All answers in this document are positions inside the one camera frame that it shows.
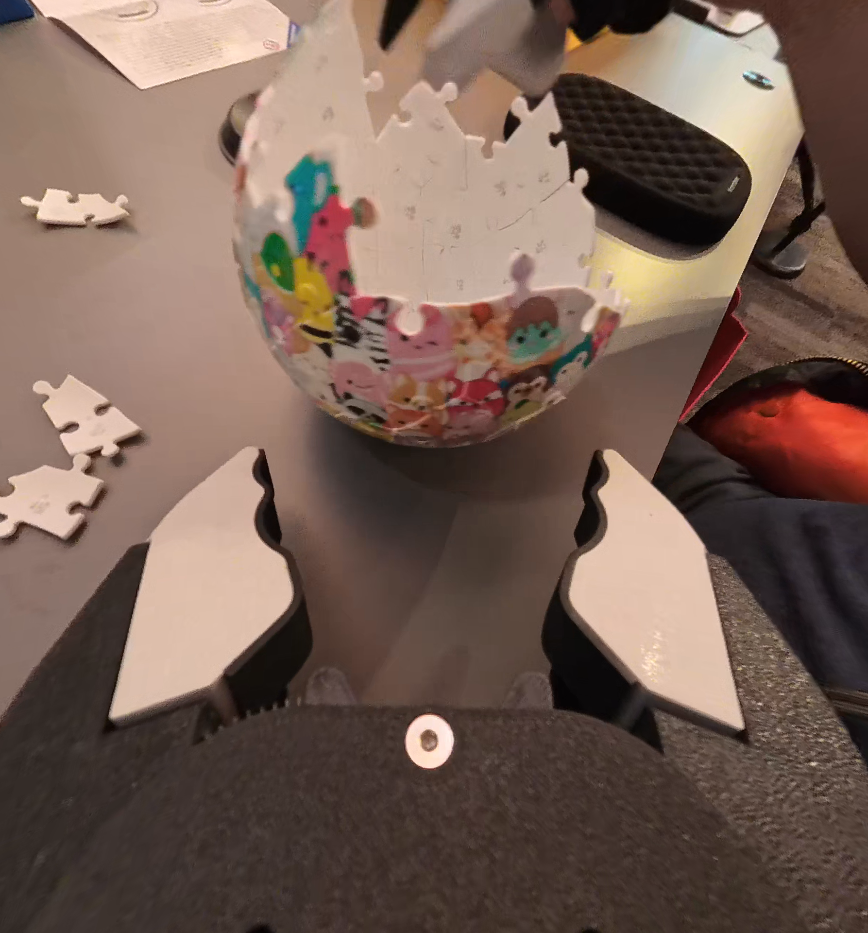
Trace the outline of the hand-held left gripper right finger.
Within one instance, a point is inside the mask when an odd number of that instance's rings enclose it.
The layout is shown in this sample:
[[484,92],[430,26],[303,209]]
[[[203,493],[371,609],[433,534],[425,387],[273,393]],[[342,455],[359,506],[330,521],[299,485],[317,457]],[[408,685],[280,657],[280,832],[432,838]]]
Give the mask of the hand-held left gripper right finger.
[[542,647],[569,708],[647,730],[658,711],[746,730],[707,551],[681,512],[614,449],[597,450],[549,601]]

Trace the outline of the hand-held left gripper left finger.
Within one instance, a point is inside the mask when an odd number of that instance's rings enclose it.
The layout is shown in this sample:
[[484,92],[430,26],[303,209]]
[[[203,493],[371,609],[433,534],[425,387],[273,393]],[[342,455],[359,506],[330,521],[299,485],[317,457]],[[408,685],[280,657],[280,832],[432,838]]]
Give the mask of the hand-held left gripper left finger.
[[311,654],[300,572],[282,545],[263,449],[184,496],[148,540],[109,722],[185,706],[224,723],[282,704]]

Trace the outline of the half-built puzzle ball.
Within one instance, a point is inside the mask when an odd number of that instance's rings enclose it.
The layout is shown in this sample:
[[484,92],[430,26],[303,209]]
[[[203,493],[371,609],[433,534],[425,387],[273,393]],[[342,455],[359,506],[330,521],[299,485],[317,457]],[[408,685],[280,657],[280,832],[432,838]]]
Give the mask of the half-built puzzle ball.
[[555,91],[516,97],[486,149],[421,79],[381,130],[352,2],[319,2],[259,95],[236,161],[243,299],[316,408],[394,445],[501,437],[562,402],[622,322],[593,274],[590,175]]

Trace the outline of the black puzzle ball stand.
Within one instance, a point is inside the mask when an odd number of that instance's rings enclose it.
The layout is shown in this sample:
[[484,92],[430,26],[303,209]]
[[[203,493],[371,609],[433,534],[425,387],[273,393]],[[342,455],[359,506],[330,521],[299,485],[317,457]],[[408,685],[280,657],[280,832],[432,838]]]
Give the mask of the black puzzle ball stand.
[[236,99],[223,119],[218,131],[218,146],[231,166],[235,166],[246,125],[255,112],[259,93],[250,92]]

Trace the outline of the person's right forearm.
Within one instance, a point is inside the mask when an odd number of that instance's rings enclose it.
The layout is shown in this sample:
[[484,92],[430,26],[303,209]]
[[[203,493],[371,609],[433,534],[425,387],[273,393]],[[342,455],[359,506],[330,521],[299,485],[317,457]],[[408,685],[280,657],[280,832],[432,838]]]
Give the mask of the person's right forearm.
[[868,1],[750,5],[780,41],[828,216],[868,286]]

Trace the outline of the white puzzle piece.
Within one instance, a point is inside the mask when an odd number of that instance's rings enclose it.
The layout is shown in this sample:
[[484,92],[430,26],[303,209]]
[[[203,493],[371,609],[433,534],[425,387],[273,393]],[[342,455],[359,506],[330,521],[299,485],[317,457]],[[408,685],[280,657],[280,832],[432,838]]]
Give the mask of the white puzzle piece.
[[74,537],[87,523],[82,509],[91,508],[102,493],[103,481],[90,474],[91,457],[73,456],[67,468],[43,465],[10,477],[8,494],[0,493],[0,539],[28,526],[62,541]]
[[67,375],[57,387],[37,380],[32,391],[43,398],[43,412],[58,430],[71,457],[86,454],[114,458],[124,442],[143,433],[106,397],[73,375]]

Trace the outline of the joined white puzzle pieces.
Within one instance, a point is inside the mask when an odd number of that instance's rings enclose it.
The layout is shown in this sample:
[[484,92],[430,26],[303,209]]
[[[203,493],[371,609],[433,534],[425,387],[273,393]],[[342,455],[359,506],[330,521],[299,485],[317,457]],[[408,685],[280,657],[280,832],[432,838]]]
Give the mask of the joined white puzzle pieces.
[[130,217],[124,195],[110,201],[100,193],[73,195],[66,190],[46,189],[40,198],[21,196],[20,204],[47,227],[104,227]]

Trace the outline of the person's dark blue clothing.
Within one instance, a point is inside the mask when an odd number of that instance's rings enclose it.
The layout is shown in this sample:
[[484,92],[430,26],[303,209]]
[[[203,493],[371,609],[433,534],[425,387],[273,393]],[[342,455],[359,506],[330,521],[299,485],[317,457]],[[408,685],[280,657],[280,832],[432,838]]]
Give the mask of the person's dark blue clothing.
[[653,484],[820,686],[868,693],[868,504],[774,496],[684,425]]

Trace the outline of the folded instruction sheet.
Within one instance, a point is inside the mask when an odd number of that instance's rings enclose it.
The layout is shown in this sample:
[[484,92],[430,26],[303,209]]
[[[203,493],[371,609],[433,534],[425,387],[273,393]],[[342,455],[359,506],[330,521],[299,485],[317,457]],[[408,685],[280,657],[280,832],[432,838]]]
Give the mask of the folded instruction sheet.
[[269,1],[33,1],[139,89],[282,52],[299,25]]

